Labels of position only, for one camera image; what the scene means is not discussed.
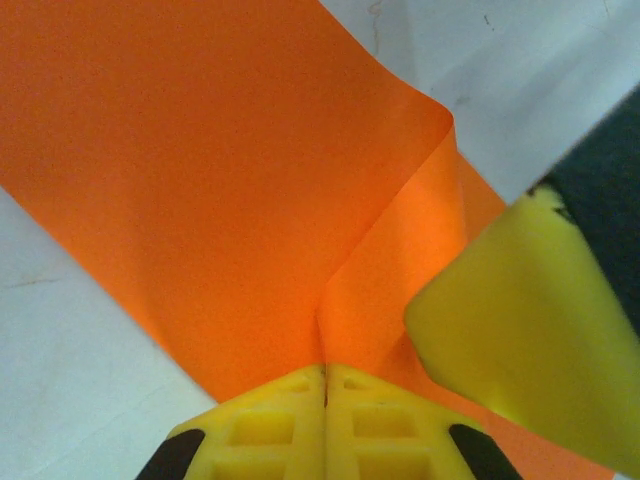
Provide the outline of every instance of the black object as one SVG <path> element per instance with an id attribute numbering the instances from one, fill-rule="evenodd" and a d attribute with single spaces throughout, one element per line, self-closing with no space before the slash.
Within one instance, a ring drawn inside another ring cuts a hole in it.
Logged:
<path id="1" fill-rule="evenodd" d="M 187 430 L 162 442 L 136 480 L 182 480 L 205 433 Z"/>
<path id="2" fill-rule="evenodd" d="M 522 480 L 489 435 L 463 424 L 451 425 L 449 435 L 477 480 Z"/>
<path id="3" fill-rule="evenodd" d="M 640 87 L 543 181 L 562 195 L 640 338 Z"/>

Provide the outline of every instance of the white surface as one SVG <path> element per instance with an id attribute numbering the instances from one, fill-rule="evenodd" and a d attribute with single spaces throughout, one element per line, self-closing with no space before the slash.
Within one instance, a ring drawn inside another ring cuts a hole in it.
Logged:
<path id="1" fill-rule="evenodd" d="M 508 201 L 640 81 L 638 0 L 324 3 Z M 213 405 L 2 192 L 0 252 L 1 479 L 133 478 Z"/>
<path id="2" fill-rule="evenodd" d="M 512 202 L 640 81 L 638 0 L 323 0 Z"/>
<path id="3" fill-rule="evenodd" d="M 0 191 L 0 478 L 134 478 L 213 401 Z"/>

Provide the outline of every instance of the crease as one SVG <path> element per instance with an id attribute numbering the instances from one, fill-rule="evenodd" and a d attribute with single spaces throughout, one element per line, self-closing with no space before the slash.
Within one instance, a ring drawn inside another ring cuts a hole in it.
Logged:
<path id="1" fill-rule="evenodd" d="M 448 137 L 451 135 L 453 136 L 453 142 L 455 144 L 455 126 L 454 126 L 454 119 L 453 119 L 453 114 L 447 110 L 445 108 L 445 110 L 448 113 L 448 125 L 446 129 L 443 129 L 443 133 L 442 136 L 438 139 L 437 142 L 435 142 L 435 147 L 429 152 L 429 154 L 426 156 L 426 158 L 420 162 L 419 164 L 417 164 L 416 168 L 413 169 L 411 171 L 411 173 L 407 176 L 407 178 L 402 182 L 402 184 L 400 185 L 400 187 L 397 189 L 397 191 L 389 198 L 389 201 L 385 204 L 385 206 L 380 210 L 380 212 L 375 216 L 374 220 L 370 222 L 369 225 L 367 225 L 364 229 L 363 232 L 361 233 L 361 235 L 358 237 L 358 239 L 356 241 L 354 241 L 353 246 L 351 249 L 349 249 L 349 251 L 345 254 L 344 258 L 339 262 L 339 265 L 335 268 L 335 270 L 328 276 L 326 282 L 324 283 L 324 286 L 322 287 L 322 291 L 319 295 L 319 300 L 316 304 L 316 307 L 314 309 L 314 322 L 315 322 L 315 327 L 316 327 L 316 331 L 318 332 L 320 338 L 319 340 L 319 344 L 320 344 L 320 353 L 321 353 L 321 358 L 322 358 L 322 362 L 323 364 L 327 364 L 327 349 L 326 349 L 326 341 L 323 335 L 323 329 L 322 329 L 322 324 L 323 324 L 323 315 L 322 315 L 322 308 L 324 305 L 324 301 L 325 301 L 325 297 L 327 294 L 327 288 L 329 287 L 329 285 L 331 284 L 331 282 L 333 281 L 333 279 L 340 273 L 340 271 L 345 267 L 345 265 L 347 265 L 350 261 L 350 259 L 353 257 L 355 251 L 358 249 L 358 247 L 362 244 L 362 242 L 367 238 L 367 236 L 369 236 L 370 232 L 373 230 L 373 228 L 378 224 L 378 222 L 380 221 L 381 217 L 389 210 L 389 208 L 391 208 L 391 205 L 393 204 L 393 202 L 395 202 L 396 198 L 398 197 L 398 195 L 400 195 L 400 193 L 402 192 L 402 190 L 404 190 L 405 186 L 411 181 L 411 179 L 416 175 L 416 173 L 426 164 L 426 162 L 429 160 L 429 158 L 431 158 L 431 156 L 439 149 L 442 148 L 443 145 L 445 144 L 445 142 L 447 141 Z M 456 169 L 457 173 L 458 173 L 458 185 L 459 185 L 459 190 L 462 191 L 463 190 L 463 186 L 462 186 L 462 182 L 461 182 L 461 176 L 460 176 L 460 161 L 457 162 L 458 163 L 458 168 Z M 464 228 L 465 228 L 465 237 L 468 238 L 468 234 L 467 234 L 467 225 L 466 225 L 466 218 L 464 215 L 464 204 L 463 204 L 463 209 L 462 209 L 462 218 L 463 218 L 463 223 L 464 223 Z"/>

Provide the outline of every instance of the yellow plastic part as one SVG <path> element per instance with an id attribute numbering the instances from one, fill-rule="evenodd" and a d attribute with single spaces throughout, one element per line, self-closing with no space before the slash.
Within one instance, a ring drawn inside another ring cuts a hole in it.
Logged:
<path id="1" fill-rule="evenodd" d="M 262 385 L 173 429 L 205 438 L 185 480 L 324 479 L 324 366 Z"/>
<path id="2" fill-rule="evenodd" d="M 448 428 L 478 424 L 354 368 L 327 368 L 327 479 L 475 478 Z"/>
<path id="3" fill-rule="evenodd" d="M 205 432 L 186 480 L 474 480 L 449 435 L 482 428 L 343 365 L 310 366 L 185 422 Z"/>
<path id="4" fill-rule="evenodd" d="M 640 343 L 549 187 L 520 198 L 409 305 L 429 375 L 640 477 Z"/>

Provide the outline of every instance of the black rubber pad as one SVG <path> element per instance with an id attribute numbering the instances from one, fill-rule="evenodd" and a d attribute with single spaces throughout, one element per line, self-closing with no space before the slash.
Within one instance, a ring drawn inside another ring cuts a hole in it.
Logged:
<path id="1" fill-rule="evenodd" d="M 182 480 L 205 434 L 187 430 L 162 442 L 136 480 Z"/>
<path id="2" fill-rule="evenodd" d="M 562 195 L 640 338 L 640 88 L 544 181 Z"/>
<path id="3" fill-rule="evenodd" d="M 449 435 L 476 480 L 522 480 L 489 435 L 463 424 L 451 425 Z"/>

